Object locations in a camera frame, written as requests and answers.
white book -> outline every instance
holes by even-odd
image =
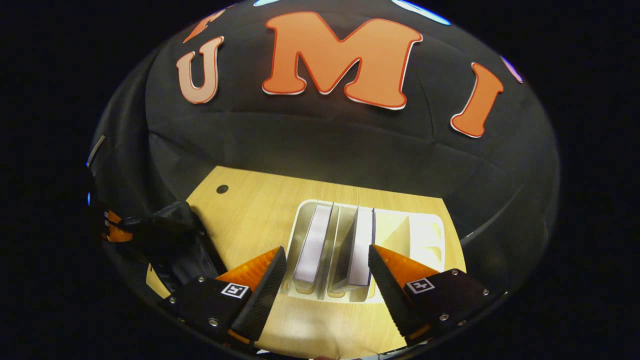
[[[375,242],[374,229],[374,210],[358,207],[338,254],[332,292],[341,293],[369,286],[369,246]]]
[[[293,273],[296,290],[300,293],[312,293],[315,288],[332,209],[332,205],[316,204],[309,222],[305,242]]]

wooden table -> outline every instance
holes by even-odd
[[[220,185],[227,185],[228,191],[218,193]],[[225,266],[232,269],[275,247],[287,250],[298,206],[308,199],[438,215],[445,230],[445,270],[466,271],[442,199],[216,167],[187,202],[202,219]],[[283,294],[277,295],[256,342],[264,350],[307,359],[364,357],[405,345],[383,302],[341,304]]]

orange letter m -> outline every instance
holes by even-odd
[[[266,26],[275,30],[271,77],[262,84],[267,94],[296,95],[305,91],[307,82],[298,76],[298,56],[318,91],[325,95],[359,61],[356,79],[344,87],[347,97],[392,110],[404,108],[406,64],[413,44],[422,41],[422,35],[414,29],[371,19],[339,40],[314,12],[277,16]]]

book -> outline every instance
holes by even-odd
[[[339,250],[330,291],[342,293],[369,286],[369,246],[375,242],[374,209],[360,206]]]
[[[311,294],[316,287],[320,261],[326,241],[333,205],[317,203],[293,273],[296,291]]]

letter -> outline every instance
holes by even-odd
[[[195,29],[193,29],[193,31],[189,34],[189,36],[184,39],[184,41],[182,42],[183,44],[189,40],[191,40],[192,38],[196,37],[197,34],[201,33],[204,31],[204,29],[207,28],[207,24],[212,22],[213,20],[216,20],[218,17],[220,17],[220,15],[222,15],[223,12],[225,12],[227,8],[224,8],[218,12],[216,12],[213,15],[210,15],[204,19],[202,19],[202,21],[200,21],[200,23],[198,25],[196,25]]]
[[[504,90],[504,86],[486,67],[471,63],[471,69],[476,73],[476,84],[462,112],[453,115],[451,126],[472,138],[479,138],[484,134],[484,122],[489,116],[496,96]]]
[[[211,100],[218,90],[218,46],[224,41],[224,37],[217,37],[206,42],[200,48],[200,54],[204,57],[204,84],[197,88],[191,77],[191,60],[195,52],[185,54],[178,60],[178,82],[180,91],[187,101],[193,104],[204,104]]]
[[[298,76],[300,57],[321,94],[329,94],[360,62],[355,80],[344,87],[349,99],[391,110],[406,105],[404,73],[413,44],[422,41],[418,31],[371,19],[339,40],[314,12],[273,17],[266,27],[275,30],[271,77],[262,84],[267,94],[296,95],[305,90],[307,82]]]

